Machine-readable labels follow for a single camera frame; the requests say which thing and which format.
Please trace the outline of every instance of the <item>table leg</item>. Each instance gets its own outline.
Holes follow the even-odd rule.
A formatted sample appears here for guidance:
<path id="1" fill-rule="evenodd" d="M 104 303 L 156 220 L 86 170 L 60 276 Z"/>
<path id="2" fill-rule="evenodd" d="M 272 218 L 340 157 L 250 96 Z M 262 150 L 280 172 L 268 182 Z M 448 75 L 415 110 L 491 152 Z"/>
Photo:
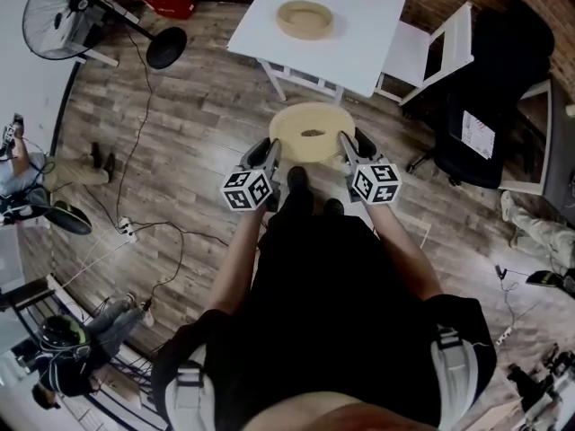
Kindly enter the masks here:
<path id="1" fill-rule="evenodd" d="M 270 78 L 271 84 L 273 84 L 273 87 L 276 88 L 276 91 L 279 94 L 279 98 L 282 101 L 285 101 L 286 100 L 286 94 L 281 89 L 281 85 L 279 84 L 278 78 L 273 74 L 273 71 L 271 70 L 270 63 L 268 61 L 264 61 L 263 59 L 258 59 L 258 62 L 263 67 L 263 70 L 266 71 L 266 74 L 268 74 L 268 77 Z"/>
<path id="2" fill-rule="evenodd" d="M 344 90 L 344 88 L 341 86 L 338 86 L 336 88 L 335 96 L 333 97 L 333 104 L 334 105 L 340 105 L 341 98 L 343 97 L 343 90 Z"/>

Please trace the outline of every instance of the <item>shoe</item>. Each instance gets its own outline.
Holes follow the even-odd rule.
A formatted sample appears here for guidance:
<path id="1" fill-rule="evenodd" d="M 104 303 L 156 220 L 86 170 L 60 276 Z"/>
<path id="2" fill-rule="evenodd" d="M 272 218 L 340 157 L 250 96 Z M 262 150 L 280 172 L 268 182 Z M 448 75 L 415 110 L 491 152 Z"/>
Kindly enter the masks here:
<path id="1" fill-rule="evenodd" d="M 344 216 L 345 208 L 343 203 L 337 198 L 330 198 L 323 205 L 323 215 L 324 216 Z"/>
<path id="2" fill-rule="evenodd" d="M 144 314 L 144 319 L 142 320 L 142 322 L 144 323 L 144 325 L 148 328 L 153 327 L 155 324 L 155 319 L 154 316 L 152 315 L 152 312 L 150 312 L 149 310 Z"/>
<path id="3" fill-rule="evenodd" d="M 508 222 L 511 218 L 510 213 L 511 209 L 515 207 L 515 201 L 511 197 L 511 192 L 505 190 L 501 194 L 501 217 L 503 218 L 504 222 Z"/>
<path id="4" fill-rule="evenodd" d="M 148 298 L 145 302 L 143 302 L 140 305 L 140 308 L 142 309 L 142 311 L 145 312 L 144 313 L 144 319 L 142 320 L 142 322 L 148 328 L 152 327 L 155 323 L 154 315 L 150 311 L 151 306 L 152 306 L 152 297 Z"/>
<path id="5" fill-rule="evenodd" d="M 516 230 L 513 233 L 513 236 L 511 237 L 511 239 L 509 240 L 509 247 L 511 249 L 517 249 L 518 248 L 518 239 L 523 236 L 523 232 L 521 232 L 520 230 Z"/>
<path id="6" fill-rule="evenodd" d="M 307 188 L 309 184 L 309 179 L 307 177 L 307 172 L 302 166 L 294 166 L 287 173 L 287 186 L 289 191 L 294 191 L 295 188 L 304 186 Z"/>
<path id="7" fill-rule="evenodd" d="M 130 308 L 136 308 L 136 296 L 133 295 L 131 292 L 128 292 L 124 297 L 124 300 L 129 303 Z"/>
<path id="8" fill-rule="evenodd" d="M 100 169 L 102 167 L 102 154 L 100 153 L 100 145 L 97 142 L 92 142 L 92 152 L 90 156 L 93 160 L 93 168 Z"/>
<path id="9" fill-rule="evenodd" d="M 106 159 L 106 164 L 104 164 L 103 169 L 108 173 L 108 183 L 114 178 L 114 169 L 116 167 L 116 155 L 109 154 Z"/>

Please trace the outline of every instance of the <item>white wall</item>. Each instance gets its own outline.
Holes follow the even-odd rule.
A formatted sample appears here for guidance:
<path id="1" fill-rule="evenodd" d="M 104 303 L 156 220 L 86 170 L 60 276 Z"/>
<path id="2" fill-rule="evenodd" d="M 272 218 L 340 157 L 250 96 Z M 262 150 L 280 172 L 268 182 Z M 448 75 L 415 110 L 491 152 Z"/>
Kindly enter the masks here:
<path id="1" fill-rule="evenodd" d="M 30 52 L 22 36 L 27 1 L 0 0 L 0 130 L 20 113 L 26 137 L 47 152 L 75 62 L 49 61 Z"/>
<path id="2" fill-rule="evenodd" d="M 44 410 L 31 395 L 38 373 L 10 388 L 0 388 L 0 416 L 13 431 L 84 431 L 66 407 Z"/>
<path id="3" fill-rule="evenodd" d="M 24 284 L 16 227 L 0 227 L 0 290 L 3 294 Z"/>

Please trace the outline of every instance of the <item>chair leg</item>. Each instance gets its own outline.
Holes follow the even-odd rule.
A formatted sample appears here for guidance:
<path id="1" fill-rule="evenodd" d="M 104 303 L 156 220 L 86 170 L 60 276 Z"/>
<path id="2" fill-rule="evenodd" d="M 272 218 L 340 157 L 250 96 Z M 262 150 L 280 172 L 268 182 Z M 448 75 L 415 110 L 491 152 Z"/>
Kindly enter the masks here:
<path id="1" fill-rule="evenodd" d="M 408 174 L 413 174 L 419 166 L 424 164 L 427 160 L 431 159 L 434 154 L 435 154 L 435 147 L 433 147 L 431 150 L 428 150 L 428 152 L 426 154 L 424 154 L 414 164 L 409 164 L 405 170 L 407 171 Z"/>

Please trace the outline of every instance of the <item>white cable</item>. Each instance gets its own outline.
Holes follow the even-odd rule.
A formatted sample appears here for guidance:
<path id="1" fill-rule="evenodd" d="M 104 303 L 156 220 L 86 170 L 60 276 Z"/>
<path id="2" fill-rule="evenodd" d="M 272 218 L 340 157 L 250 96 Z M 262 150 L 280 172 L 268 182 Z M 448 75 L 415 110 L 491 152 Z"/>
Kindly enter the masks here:
<path id="1" fill-rule="evenodd" d="M 98 238 L 98 241 L 92 246 L 92 248 L 90 249 L 90 251 L 88 252 L 88 255 L 86 255 L 86 258 L 84 259 L 84 261 L 82 262 L 82 265 L 80 265 L 80 269 L 84 268 L 84 265 L 86 264 L 86 262 L 88 261 L 88 258 L 92 255 L 92 252 L 94 249 L 96 249 L 96 246 L 98 244 L 100 244 L 100 242 L 103 240 L 104 236 L 106 236 L 109 232 L 111 232 L 112 230 L 116 230 L 115 226 L 112 226 L 112 228 L 110 230 L 106 230 L 104 233 L 102 233 L 102 236 L 100 236 L 100 238 Z"/>
<path id="2" fill-rule="evenodd" d="M 82 268 L 80 271 L 78 271 L 74 276 L 72 276 L 64 285 L 62 285 L 62 289 L 64 289 L 64 287 L 66 287 L 67 285 L 69 285 L 72 281 L 74 281 L 77 277 L 79 277 L 80 275 L 82 275 L 82 273 L 84 273 L 87 269 L 90 269 L 93 265 L 95 265 L 96 263 L 98 263 L 101 260 L 106 259 L 106 257 L 109 257 L 111 254 L 113 254 L 115 251 L 117 251 L 119 248 L 124 247 L 126 244 L 130 244 L 130 241 L 126 241 L 123 242 L 120 246 L 118 246 L 116 249 L 114 249 L 112 252 L 108 252 L 106 255 L 104 255 L 103 257 L 100 257 L 99 259 L 93 261 L 90 265 L 88 265 L 86 268 Z"/>

